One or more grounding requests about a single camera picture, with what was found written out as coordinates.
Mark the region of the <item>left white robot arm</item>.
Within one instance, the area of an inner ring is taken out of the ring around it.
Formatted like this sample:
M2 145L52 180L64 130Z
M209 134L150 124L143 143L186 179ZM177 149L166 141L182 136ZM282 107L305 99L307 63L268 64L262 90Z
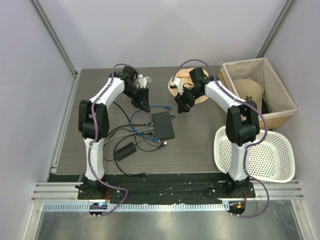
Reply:
M113 70L106 84L89 100L79 104L78 130L85 143L86 172L84 190L89 190L93 198L100 200L107 192L104 182L103 148L110 130L108 108L120 94L131 99L131 104L146 113L151 111L149 104L149 76L143 76L132 66L122 64L123 70Z

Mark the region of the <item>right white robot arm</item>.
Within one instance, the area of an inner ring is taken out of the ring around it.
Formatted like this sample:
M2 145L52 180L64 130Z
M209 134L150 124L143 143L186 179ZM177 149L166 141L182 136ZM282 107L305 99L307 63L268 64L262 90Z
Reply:
M189 72L191 87L186 87L181 78L174 77L170 88L177 89L174 97L178 113L187 113L195 100L207 96L226 112L225 133L231 142L231 164L227 172L226 193L233 198L243 193L249 186L250 177L245 173L246 147L256 140L260 133L259 110L254 101L245 101L229 91L213 76L207 76L201 67Z

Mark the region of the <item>black network switch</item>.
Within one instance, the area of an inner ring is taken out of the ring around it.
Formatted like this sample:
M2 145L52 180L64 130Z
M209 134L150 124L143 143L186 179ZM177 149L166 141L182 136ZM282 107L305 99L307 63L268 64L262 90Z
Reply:
M165 141L175 138L171 115L168 111L153 113L151 121L156 139Z

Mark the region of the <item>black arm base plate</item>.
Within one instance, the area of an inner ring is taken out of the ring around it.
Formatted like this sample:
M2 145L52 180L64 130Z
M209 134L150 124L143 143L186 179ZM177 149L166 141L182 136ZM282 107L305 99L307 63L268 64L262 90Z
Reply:
M135 205L215 204L221 199L253 199L252 183L247 188L229 191L223 173L165 173L145 176L106 174L106 185L84 180L77 186L80 200L109 200Z

